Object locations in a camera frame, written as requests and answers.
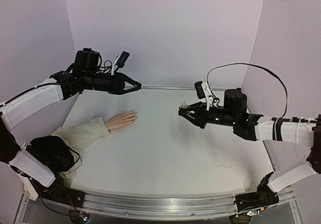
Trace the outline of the white nail polish bottle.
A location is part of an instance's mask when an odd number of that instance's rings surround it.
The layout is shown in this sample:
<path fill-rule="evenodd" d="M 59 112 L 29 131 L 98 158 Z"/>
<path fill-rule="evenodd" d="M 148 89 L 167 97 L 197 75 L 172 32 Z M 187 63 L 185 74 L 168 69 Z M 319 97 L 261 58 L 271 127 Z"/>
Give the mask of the white nail polish bottle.
<path fill-rule="evenodd" d="M 187 109 L 187 108 L 189 108 L 189 107 L 190 107 L 190 106 L 183 101 L 179 108 L 180 108 L 180 109 Z"/>

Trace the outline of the beige sleeve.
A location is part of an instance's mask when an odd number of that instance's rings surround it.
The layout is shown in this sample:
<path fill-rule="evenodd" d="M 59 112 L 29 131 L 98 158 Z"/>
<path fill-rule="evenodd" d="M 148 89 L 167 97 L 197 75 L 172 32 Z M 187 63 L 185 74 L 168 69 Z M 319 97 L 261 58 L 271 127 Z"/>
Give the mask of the beige sleeve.
<path fill-rule="evenodd" d="M 71 153 L 74 156 L 75 164 L 66 172 L 59 172 L 59 175 L 65 180 L 71 180 L 76 177 L 76 170 L 82 165 L 81 158 L 78 157 L 80 152 L 89 145 L 93 144 L 100 138 L 106 138 L 110 135 L 110 131 L 105 125 L 105 121 L 101 116 L 90 120 L 87 123 L 82 123 L 67 128 L 60 127 L 50 136 L 60 137 L 65 144 L 71 148 Z"/>

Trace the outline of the mannequin hand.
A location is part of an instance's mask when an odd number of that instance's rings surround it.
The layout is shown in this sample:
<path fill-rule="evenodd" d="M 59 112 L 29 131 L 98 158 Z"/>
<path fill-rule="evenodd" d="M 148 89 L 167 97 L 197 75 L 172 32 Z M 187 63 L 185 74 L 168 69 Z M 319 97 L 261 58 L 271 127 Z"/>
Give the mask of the mannequin hand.
<path fill-rule="evenodd" d="M 105 123 L 105 125 L 109 131 L 114 131 L 133 124 L 137 120 L 137 117 L 136 112 L 129 111 L 124 114 L 113 116 Z"/>

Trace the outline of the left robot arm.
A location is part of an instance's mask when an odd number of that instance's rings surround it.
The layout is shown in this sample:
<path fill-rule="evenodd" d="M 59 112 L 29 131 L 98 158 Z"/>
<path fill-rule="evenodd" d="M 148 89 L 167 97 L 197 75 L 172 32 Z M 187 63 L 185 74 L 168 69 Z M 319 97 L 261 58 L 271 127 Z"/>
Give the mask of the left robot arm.
<path fill-rule="evenodd" d="M 110 66 L 103 67 L 99 52 L 84 48 L 76 53 L 75 61 L 67 70 L 52 74 L 41 84 L 34 86 L 1 103 L 1 162 L 14 166 L 48 187 L 48 194 L 56 202 L 68 197 L 67 189 L 56 180 L 49 167 L 42 164 L 15 141 L 10 131 L 18 124 L 61 100 L 81 94 L 84 90 L 104 91 L 123 95 L 141 89 L 141 83 L 120 73 L 129 53 L 123 51 Z"/>

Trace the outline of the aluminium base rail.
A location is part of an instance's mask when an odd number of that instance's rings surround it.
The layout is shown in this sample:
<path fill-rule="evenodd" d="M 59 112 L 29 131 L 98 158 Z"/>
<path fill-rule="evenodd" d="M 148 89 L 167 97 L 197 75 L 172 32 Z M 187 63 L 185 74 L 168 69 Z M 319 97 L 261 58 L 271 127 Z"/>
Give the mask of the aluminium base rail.
<path fill-rule="evenodd" d="M 84 192 L 68 188 L 56 192 L 51 187 L 42 188 L 39 199 L 87 214 L 156 221 L 206 220 L 225 216 L 236 218 L 242 215 L 261 215 L 267 210 L 276 217 L 284 217 L 285 214 L 278 213 L 276 208 L 288 203 L 290 220 L 293 223 L 302 223 L 290 186 L 265 200 L 259 200 L 255 192 L 210 197 L 137 197 Z"/>

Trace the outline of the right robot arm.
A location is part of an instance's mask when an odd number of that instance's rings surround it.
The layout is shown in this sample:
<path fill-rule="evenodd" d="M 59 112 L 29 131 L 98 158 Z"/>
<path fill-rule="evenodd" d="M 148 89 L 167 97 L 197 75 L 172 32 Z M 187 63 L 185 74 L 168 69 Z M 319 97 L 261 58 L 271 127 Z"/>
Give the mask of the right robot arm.
<path fill-rule="evenodd" d="M 247 111 L 247 96 L 239 88 L 224 92 L 223 106 L 212 106 L 213 96 L 198 90 L 201 101 L 182 103 L 178 114 L 204 129 L 206 124 L 232 127 L 233 133 L 248 141 L 277 141 L 305 145 L 310 153 L 291 167 L 272 173 L 268 189 L 276 193 L 306 177 L 320 174 L 320 118 L 272 118 Z"/>

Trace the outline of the aluminium back table rail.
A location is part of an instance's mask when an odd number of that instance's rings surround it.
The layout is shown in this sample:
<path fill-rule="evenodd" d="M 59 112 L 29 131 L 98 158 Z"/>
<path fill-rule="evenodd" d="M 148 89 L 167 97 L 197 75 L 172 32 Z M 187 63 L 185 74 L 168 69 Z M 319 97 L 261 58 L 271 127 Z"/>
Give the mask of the aluminium back table rail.
<path fill-rule="evenodd" d="M 195 90 L 194 86 L 141 86 L 139 90 Z M 211 88 L 212 91 L 226 91 L 228 89 L 236 88 Z"/>

